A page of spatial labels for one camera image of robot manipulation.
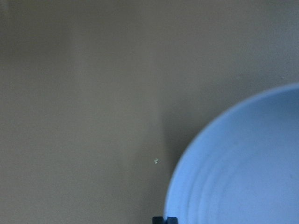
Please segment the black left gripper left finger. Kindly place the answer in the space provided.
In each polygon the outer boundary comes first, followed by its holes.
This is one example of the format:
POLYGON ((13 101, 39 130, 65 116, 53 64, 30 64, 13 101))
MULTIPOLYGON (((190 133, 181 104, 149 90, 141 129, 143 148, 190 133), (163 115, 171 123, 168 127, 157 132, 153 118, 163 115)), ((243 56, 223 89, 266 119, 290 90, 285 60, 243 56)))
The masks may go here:
POLYGON ((163 217, 153 217, 152 224, 164 224, 164 218, 163 217))

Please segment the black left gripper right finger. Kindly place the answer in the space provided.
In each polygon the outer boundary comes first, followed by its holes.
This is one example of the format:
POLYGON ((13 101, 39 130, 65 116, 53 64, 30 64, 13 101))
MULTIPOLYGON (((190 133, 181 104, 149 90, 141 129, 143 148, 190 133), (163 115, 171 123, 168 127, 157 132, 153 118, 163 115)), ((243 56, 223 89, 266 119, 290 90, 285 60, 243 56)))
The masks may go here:
POLYGON ((178 224, 178 218, 177 217, 167 217, 166 223, 167 224, 178 224))

